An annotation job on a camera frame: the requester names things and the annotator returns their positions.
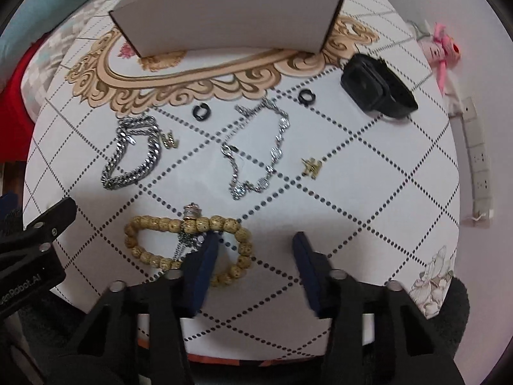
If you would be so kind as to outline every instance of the white box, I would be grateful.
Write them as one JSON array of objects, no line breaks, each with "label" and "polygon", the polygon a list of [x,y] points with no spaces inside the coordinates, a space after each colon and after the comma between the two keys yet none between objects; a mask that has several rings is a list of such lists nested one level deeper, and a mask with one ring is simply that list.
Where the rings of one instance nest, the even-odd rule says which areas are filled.
[{"label": "white box", "polygon": [[343,0],[120,0],[110,16],[140,57],[217,47],[318,53]]}]

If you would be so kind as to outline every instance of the bolt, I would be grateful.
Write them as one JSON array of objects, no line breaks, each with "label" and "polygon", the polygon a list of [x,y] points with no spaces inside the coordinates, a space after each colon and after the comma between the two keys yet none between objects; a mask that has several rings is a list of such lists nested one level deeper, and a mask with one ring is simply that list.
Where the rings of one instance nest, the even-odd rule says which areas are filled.
[{"label": "bolt", "polygon": [[50,243],[42,243],[39,245],[39,251],[40,252],[46,252],[49,251],[52,245]]},{"label": "bolt", "polygon": [[180,279],[183,276],[183,272],[179,269],[170,269],[164,274],[164,276],[169,280]]},{"label": "bolt", "polygon": [[386,287],[390,289],[391,291],[400,291],[403,289],[403,286],[399,281],[388,281],[386,283]]},{"label": "bolt", "polygon": [[347,278],[347,272],[342,269],[333,269],[330,271],[329,276],[333,279],[343,280]]},{"label": "bolt", "polygon": [[118,292],[121,292],[123,289],[125,289],[127,287],[127,284],[123,281],[114,281],[110,284],[110,287],[109,289],[113,292],[113,293],[118,293]]}]

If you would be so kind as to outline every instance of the black ring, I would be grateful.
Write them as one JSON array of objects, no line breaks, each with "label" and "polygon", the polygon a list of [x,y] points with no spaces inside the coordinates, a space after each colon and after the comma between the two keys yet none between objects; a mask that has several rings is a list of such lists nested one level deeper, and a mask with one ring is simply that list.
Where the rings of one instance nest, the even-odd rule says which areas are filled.
[{"label": "black ring", "polygon": [[[199,115],[198,114],[199,109],[206,110],[206,113],[203,114],[203,115]],[[205,104],[204,102],[202,102],[199,106],[195,106],[192,109],[192,115],[194,116],[194,118],[196,120],[198,120],[198,122],[203,122],[204,120],[209,118],[210,117],[210,113],[211,113],[210,107],[208,106],[208,104]]]},{"label": "black ring", "polygon": [[311,106],[315,102],[315,94],[312,93],[310,90],[301,90],[298,94],[298,101],[299,104],[302,104],[306,107]]}]

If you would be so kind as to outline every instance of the diamond pattern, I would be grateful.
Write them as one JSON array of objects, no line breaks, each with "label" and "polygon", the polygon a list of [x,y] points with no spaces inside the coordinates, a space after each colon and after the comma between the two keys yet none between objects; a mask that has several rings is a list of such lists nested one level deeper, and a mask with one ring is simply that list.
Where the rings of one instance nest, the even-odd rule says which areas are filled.
[{"label": "diamond pattern", "polygon": [[[115,3],[106,1],[64,57],[65,68],[51,83],[49,103],[35,127],[27,165],[25,224],[64,195],[79,206],[76,221],[55,242],[67,272],[57,293],[73,305],[90,310],[117,279],[129,284],[156,279],[159,271],[134,260],[125,248],[123,227],[136,215],[180,218],[191,201],[205,216],[238,218],[253,233],[255,245],[246,276],[228,288],[209,290],[202,312],[183,321],[187,351],[199,355],[265,360],[324,353],[329,322],[316,320],[306,304],[291,255],[297,231],[304,231],[333,267],[364,282],[397,279],[408,290],[443,245],[448,253],[455,250],[458,170],[447,115],[420,48],[387,0],[345,0],[343,12],[378,33],[376,43],[358,49],[385,58],[415,89],[419,110],[403,123],[363,113],[341,88],[337,66],[327,65],[314,77],[283,75],[268,89],[290,116],[283,157],[265,193],[250,192],[239,201],[228,192],[232,169],[220,143],[241,122],[234,106],[258,103],[245,98],[206,100],[212,115],[203,122],[192,116],[196,101],[154,106],[150,114],[163,131],[173,131],[179,148],[164,149],[155,170],[139,184],[102,188],[99,178],[115,149],[116,117],[109,106],[91,109],[80,102],[65,76],[66,68],[112,27],[108,10]],[[202,66],[200,55],[191,55],[196,68]],[[302,88],[316,94],[311,107],[297,101]],[[278,120],[264,110],[230,141],[239,149],[242,181],[255,183],[265,175]],[[136,139],[116,172],[133,169],[145,158],[145,138]],[[302,158],[322,162],[316,180],[301,176]],[[178,239],[144,231],[139,241],[152,253],[172,256]],[[236,244],[233,235],[224,234],[216,271],[236,260]],[[366,340],[372,331],[367,322]],[[148,332],[148,317],[141,317],[140,337]]]}]

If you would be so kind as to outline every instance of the red fabric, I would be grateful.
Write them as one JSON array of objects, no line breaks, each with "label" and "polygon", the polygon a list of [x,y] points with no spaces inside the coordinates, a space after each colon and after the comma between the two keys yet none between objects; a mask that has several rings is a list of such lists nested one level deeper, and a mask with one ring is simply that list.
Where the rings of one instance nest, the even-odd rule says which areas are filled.
[{"label": "red fabric", "polygon": [[46,35],[25,52],[0,94],[0,163],[27,160],[34,122],[30,119],[21,96],[21,79],[45,39]]}]

